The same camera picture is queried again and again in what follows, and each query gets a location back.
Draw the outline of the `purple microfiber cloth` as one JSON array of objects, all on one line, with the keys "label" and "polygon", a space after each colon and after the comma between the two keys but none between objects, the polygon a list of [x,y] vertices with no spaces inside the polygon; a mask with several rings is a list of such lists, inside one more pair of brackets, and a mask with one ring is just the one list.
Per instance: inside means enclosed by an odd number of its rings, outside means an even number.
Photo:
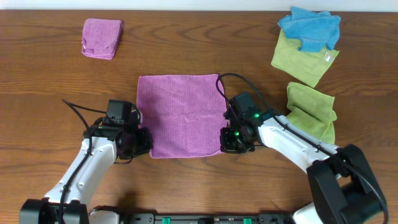
[{"label": "purple microfiber cloth", "polygon": [[221,154],[226,127],[222,84],[211,75],[139,77],[136,103],[150,129],[154,159],[185,159]]}]

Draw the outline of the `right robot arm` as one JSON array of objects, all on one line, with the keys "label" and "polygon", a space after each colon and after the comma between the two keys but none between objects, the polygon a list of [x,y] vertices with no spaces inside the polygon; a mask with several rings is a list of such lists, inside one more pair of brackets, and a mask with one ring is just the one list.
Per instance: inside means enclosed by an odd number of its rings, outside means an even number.
[{"label": "right robot arm", "polygon": [[328,144],[294,126],[272,109],[263,111],[244,92],[228,101],[221,151],[242,154],[256,144],[275,149],[308,178],[312,203],[294,212],[292,223],[364,223],[388,215],[386,199],[362,150]]}]

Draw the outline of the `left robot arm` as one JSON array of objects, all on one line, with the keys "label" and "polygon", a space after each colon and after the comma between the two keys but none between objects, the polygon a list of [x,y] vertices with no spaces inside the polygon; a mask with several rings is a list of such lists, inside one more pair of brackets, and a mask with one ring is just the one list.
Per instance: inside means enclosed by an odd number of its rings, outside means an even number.
[{"label": "left robot arm", "polygon": [[148,128],[141,127],[142,113],[128,101],[109,100],[92,125],[86,125],[75,160],[55,187],[40,199],[21,207],[20,223],[131,223],[133,217],[116,207],[89,204],[100,180],[113,164],[128,164],[153,148]]}]

